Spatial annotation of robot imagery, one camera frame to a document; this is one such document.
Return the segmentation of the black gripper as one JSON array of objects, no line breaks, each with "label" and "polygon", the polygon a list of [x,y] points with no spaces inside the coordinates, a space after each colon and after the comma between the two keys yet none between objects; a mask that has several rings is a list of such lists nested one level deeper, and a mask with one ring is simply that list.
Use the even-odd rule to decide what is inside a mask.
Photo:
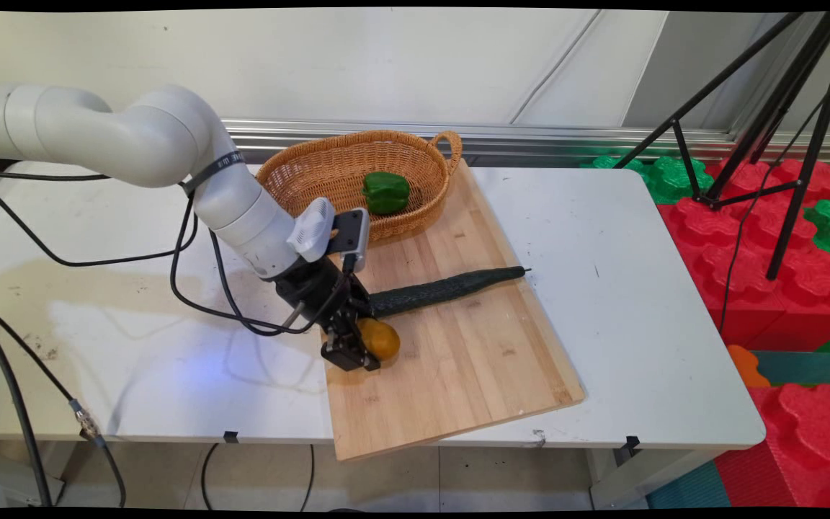
[{"label": "black gripper", "polygon": [[357,319],[373,319],[371,296],[362,285],[349,285],[349,278],[331,259],[321,257],[316,262],[306,262],[300,257],[272,280],[280,298],[294,309],[303,303],[300,315],[325,329],[323,359],[346,372],[381,368],[381,361],[366,348],[355,319],[336,316],[349,296],[349,306],[354,308]]}]

